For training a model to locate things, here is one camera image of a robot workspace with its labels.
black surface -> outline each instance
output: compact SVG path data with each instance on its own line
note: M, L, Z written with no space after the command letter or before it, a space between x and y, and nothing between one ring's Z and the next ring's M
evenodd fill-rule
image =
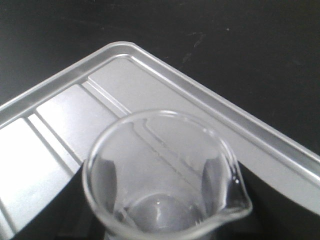
M138 44L320 154L320 1L1 0L0 105L115 41ZM265 219L297 221L284 233L299 236L296 226L315 219L244 177ZM278 202L285 217L275 221Z

black table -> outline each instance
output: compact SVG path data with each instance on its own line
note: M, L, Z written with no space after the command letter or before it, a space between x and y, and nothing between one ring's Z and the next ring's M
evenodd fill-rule
M0 105L108 43L130 41L320 154L319 9L319 1L2 0ZM283 232L312 232L317 216L243 173L258 199L281 202L260 199L265 209L286 209ZM295 224L303 226L287 229Z

aluminum tray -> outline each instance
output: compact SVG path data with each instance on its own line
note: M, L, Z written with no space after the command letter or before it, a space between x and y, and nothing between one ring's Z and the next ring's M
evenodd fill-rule
M238 160L320 215L320 157L129 42L111 43L0 106L0 240L69 182L112 122L147 109L210 122Z

clear glass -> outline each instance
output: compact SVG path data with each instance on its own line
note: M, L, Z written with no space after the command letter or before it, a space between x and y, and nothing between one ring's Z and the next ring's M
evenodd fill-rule
M252 209L228 144L210 124L170 110L107 128L84 163L83 187L111 239L208 240Z

glass beaker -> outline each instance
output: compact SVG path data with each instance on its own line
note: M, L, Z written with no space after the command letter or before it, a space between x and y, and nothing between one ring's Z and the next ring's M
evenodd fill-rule
M170 110L112 124L94 144L82 176L110 239L207 240L252 209L228 144L210 124Z

